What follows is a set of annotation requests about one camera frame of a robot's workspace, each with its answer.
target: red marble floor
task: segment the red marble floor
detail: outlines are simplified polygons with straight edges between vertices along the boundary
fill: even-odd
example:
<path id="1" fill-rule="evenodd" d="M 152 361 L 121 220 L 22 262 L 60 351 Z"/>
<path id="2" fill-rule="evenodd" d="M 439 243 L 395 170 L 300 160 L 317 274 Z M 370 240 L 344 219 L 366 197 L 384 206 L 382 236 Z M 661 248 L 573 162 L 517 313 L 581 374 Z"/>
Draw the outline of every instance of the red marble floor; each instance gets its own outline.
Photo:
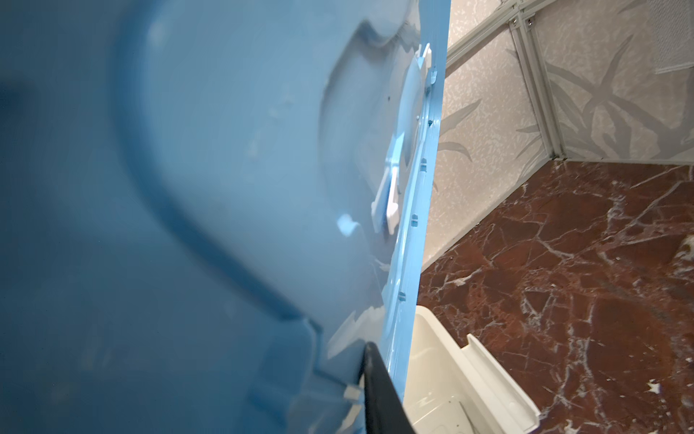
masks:
<path id="1" fill-rule="evenodd" d="M 694 170 L 549 162 L 423 274 L 538 433 L 694 432 Z"/>

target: metal frame strip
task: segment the metal frame strip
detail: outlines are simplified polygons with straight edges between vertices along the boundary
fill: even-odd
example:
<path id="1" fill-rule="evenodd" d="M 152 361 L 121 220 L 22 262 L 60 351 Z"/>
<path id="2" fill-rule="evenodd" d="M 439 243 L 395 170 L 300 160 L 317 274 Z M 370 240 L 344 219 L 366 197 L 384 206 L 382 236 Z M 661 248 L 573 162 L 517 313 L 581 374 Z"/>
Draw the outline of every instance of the metal frame strip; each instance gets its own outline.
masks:
<path id="1" fill-rule="evenodd" d="M 446 69 L 450 69 L 458 60 L 473 50 L 484 39 L 497 31 L 501 26 L 518 14 L 518 2 L 507 1 L 496 8 L 487 18 L 482 20 L 474 29 L 453 44 L 446 54 Z"/>
<path id="2" fill-rule="evenodd" d="M 564 158 L 559 122 L 554 107 L 550 82 L 542 61 L 537 38 L 532 31 L 533 18 L 521 19 L 521 14 L 511 23 L 511 35 L 516 44 L 520 70 L 525 79 L 530 103 L 535 111 L 542 141 L 550 158 Z"/>
<path id="3" fill-rule="evenodd" d="M 552 97 L 552 89 L 542 60 L 535 32 L 534 15 L 556 0 L 509 0 L 501 4 L 491 15 L 480 22 L 458 42 L 448 49 L 446 74 L 467 53 L 483 43 L 485 38 L 501 26 L 509 24 L 513 36 L 520 69 L 525 79 L 530 103 L 535 111 L 542 141 L 550 158 L 565 158 L 563 138 Z"/>

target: blue plastic panel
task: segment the blue plastic panel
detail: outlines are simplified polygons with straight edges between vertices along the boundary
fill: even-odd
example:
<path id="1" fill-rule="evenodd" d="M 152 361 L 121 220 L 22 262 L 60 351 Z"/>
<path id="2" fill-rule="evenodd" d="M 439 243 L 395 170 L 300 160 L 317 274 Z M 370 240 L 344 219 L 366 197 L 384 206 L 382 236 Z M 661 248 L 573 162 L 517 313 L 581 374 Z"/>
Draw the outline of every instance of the blue plastic panel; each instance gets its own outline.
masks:
<path id="1" fill-rule="evenodd" d="M 0 431 L 354 432 L 368 340 L 402 394 L 448 2 L 2 8 Z"/>

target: white plastic clip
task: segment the white plastic clip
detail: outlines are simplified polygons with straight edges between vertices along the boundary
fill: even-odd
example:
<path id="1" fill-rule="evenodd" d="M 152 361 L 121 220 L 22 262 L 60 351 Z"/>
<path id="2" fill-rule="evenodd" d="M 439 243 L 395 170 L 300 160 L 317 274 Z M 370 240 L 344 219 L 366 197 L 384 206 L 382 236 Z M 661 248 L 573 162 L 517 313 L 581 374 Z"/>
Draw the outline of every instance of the white plastic clip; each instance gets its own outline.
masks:
<path id="1" fill-rule="evenodd" d="M 386 220 L 388 221 L 388 232 L 393 235 L 395 228 L 400 223 L 400 205 L 398 205 L 398 168 L 393 167 L 391 175 L 391 187 L 388 193 L 388 206 L 386 207 Z"/>
<path id="2" fill-rule="evenodd" d="M 422 53 L 422 57 L 424 57 L 424 64 L 427 67 L 427 71 L 432 68 L 432 48 L 429 44 L 427 44 L 426 47 L 424 47 L 424 53 Z"/>

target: leaf pattern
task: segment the leaf pattern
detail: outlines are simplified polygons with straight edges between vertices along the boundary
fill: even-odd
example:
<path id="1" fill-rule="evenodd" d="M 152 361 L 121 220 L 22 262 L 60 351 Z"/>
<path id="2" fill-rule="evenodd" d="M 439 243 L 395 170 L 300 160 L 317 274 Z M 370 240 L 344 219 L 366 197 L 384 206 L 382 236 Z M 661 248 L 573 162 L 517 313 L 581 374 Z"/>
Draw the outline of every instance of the leaf pattern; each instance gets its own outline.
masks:
<path id="1" fill-rule="evenodd" d="M 455 152 L 460 152 L 464 156 L 468 158 L 468 160 L 472 161 L 473 158 L 470 156 L 470 151 L 460 143 L 456 142 L 442 142 L 439 143 L 439 152 L 441 151 L 455 151 Z"/>
<path id="2" fill-rule="evenodd" d="M 659 119 L 651 115 L 637 104 L 628 101 L 614 94 L 612 85 L 619 66 L 620 59 L 629 47 L 632 35 L 629 36 L 619 46 L 610 62 L 605 75 L 599 85 L 594 85 L 585 78 L 579 77 L 567 69 L 546 63 L 548 73 L 561 77 L 591 95 L 589 102 L 580 111 L 580 122 L 577 119 L 575 103 L 571 101 L 566 91 L 556 82 L 552 82 L 552 93 L 557 100 L 557 105 L 566 113 L 569 122 L 573 127 L 562 126 L 561 132 L 567 147 L 585 149 L 600 157 L 606 157 L 605 152 L 593 141 L 593 116 L 595 109 L 602 106 L 607 111 L 610 120 L 615 128 L 615 137 L 603 135 L 605 144 L 612 149 L 619 158 L 630 157 L 628 150 L 631 147 L 632 130 L 628 126 L 626 119 L 623 118 L 615 108 L 619 108 L 635 119 L 646 129 L 651 130 L 657 137 L 659 152 L 653 156 L 654 160 L 667 160 L 677 154 L 692 149 L 694 139 L 690 137 L 690 132 L 694 128 L 694 70 L 688 75 L 686 84 L 686 100 L 682 113 L 682 120 L 679 125 L 670 128 Z"/>
<path id="3" fill-rule="evenodd" d="M 474 103 L 468 104 L 467 106 L 461 108 L 452 115 L 446 116 L 443 120 L 441 120 L 441 132 L 439 134 L 444 135 L 448 131 L 458 126 L 458 124 L 463 122 L 466 117 L 470 116 L 472 112 L 475 111 L 475 109 L 479 106 L 481 102 L 482 99 L 478 99 Z"/>
<path id="4" fill-rule="evenodd" d="M 621 9 L 619 10 L 619 12 L 617 12 L 617 15 L 619 15 L 619 14 L 622 13 L 622 12 L 626 12 L 626 11 L 628 11 L 629 9 L 634 9 L 634 8 L 637 7 L 637 6 L 641 6 L 641 5 L 645 5 L 645 4 L 646 4 L 646 0 L 632 0 L 632 1 L 630 1 L 630 3 L 627 4 L 625 7 L 621 8 Z"/>
<path id="5" fill-rule="evenodd" d="M 441 133 L 440 137 L 443 137 L 444 134 L 446 134 L 448 131 L 454 129 L 458 125 L 460 125 L 461 122 L 463 122 L 468 116 L 470 116 L 475 109 L 480 105 L 482 102 L 482 99 L 478 99 L 472 104 L 468 104 L 467 106 L 461 108 L 457 112 L 453 113 L 452 115 L 446 116 L 442 121 L 441 121 Z M 439 150 L 437 152 L 441 151 L 454 151 L 454 152 L 459 152 L 466 156 L 468 160 L 472 161 L 473 158 L 470 155 L 470 151 L 463 146 L 460 143 L 456 142 L 440 142 L 439 143 Z"/>

